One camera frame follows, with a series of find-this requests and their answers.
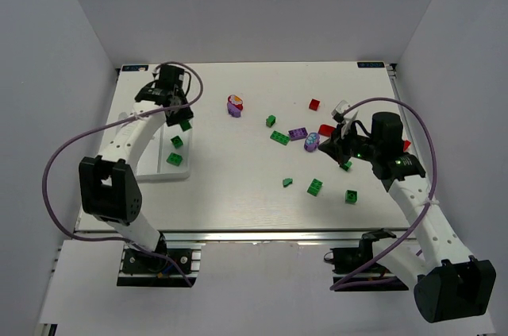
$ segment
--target green block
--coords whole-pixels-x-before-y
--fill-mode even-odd
[[[358,193],[356,191],[346,191],[346,203],[355,203],[358,201]]]
[[[284,179],[283,180],[283,187],[288,187],[293,183],[293,179]]]
[[[176,167],[179,167],[182,163],[183,158],[180,155],[177,155],[176,153],[171,153],[169,157],[166,159],[166,162],[174,165]]]
[[[287,145],[287,143],[289,143],[289,136],[286,136],[286,135],[284,135],[280,132],[277,132],[277,131],[273,131],[270,138],[272,140],[277,141],[278,143],[280,143],[282,145]]]
[[[275,124],[275,116],[273,115],[270,115],[268,118],[267,118],[267,127],[270,127],[273,126]]]
[[[191,129],[192,126],[188,120],[184,120],[183,122],[180,122],[180,128],[182,129],[183,132],[185,132],[188,129]]]
[[[318,195],[319,191],[321,190],[321,187],[323,186],[323,183],[319,180],[312,180],[312,183],[310,183],[309,189],[307,189],[307,193],[310,193],[314,197]]]
[[[352,165],[352,162],[348,161],[346,164],[340,165],[340,167],[347,172],[351,168],[351,165]]]
[[[180,139],[180,136],[173,137],[171,139],[171,143],[173,143],[176,149],[180,148],[183,145],[183,141]]]

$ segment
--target red block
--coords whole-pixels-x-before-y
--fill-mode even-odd
[[[327,124],[321,124],[321,126],[319,127],[319,131],[317,133],[323,136],[330,137],[332,136],[332,132],[334,129],[335,127],[328,126]]]
[[[309,108],[310,108],[311,110],[317,111],[317,110],[318,110],[318,107],[319,107],[319,103],[320,103],[320,102],[319,102],[318,100],[316,100],[316,99],[312,99],[312,100],[310,101]]]

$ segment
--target black label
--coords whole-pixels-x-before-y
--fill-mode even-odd
[[[147,64],[125,64],[121,67],[122,71],[147,71]]]
[[[384,68],[384,62],[356,62],[358,68]]]

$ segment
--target purple toy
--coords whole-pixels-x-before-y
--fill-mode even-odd
[[[292,129],[289,131],[289,138],[293,140],[305,139],[307,137],[307,130],[305,127]]]
[[[316,150],[316,148],[319,145],[319,135],[315,132],[309,133],[309,136],[307,136],[307,139],[305,139],[305,144],[303,145],[303,148],[305,148],[308,152],[313,152]]]
[[[241,111],[230,102],[228,102],[228,112],[234,118],[239,118],[241,115]]]

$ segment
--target green toy brick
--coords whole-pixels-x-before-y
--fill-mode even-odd
[[[282,145],[287,145],[287,143],[289,143],[289,136],[286,136],[286,135],[284,135],[280,132],[277,132],[277,131],[273,131],[270,138],[272,140],[277,141],[278,143],[280,143]]]
[[[293,179],[284,179],[283,180],[283,187],[288,187],[293,183]]]
[[[180,148],[183,145],[183,141],[180,139],[180,136],[173,137],[171,139],[171,143],[173,143],[176,149]]]
[[[351,168],[351,165],[352,165],[352,162],[348,161],[346,164],[342,164],[341,168],[347,172]]]
[[[346,191],[346,203],[355,203],[358,201],[358,193],[356,191]]]
[[[179,167],[182,163],[183,158],[180,155],[177,155],[176,153],[171,153],[169,157],[166,159],[166,162],[174,165],[176,167]]]
[[[184,120],[183,122],[180,122],[180,128],[183,132],[189,130],[192,128],[191,123],[188,120]]]
[[[270,127],[273,126],[275,124],[275,116],[273,115],[270,115],[268,118],[267,118],[267,127]]]
[[[310,193],[314,197],[318,195],[319,191],[321,190],[321,187],[323,186],[323,183],[319,180],[312,180],[312,183],[310,183],[309,189],[307,189],[307,193]]]

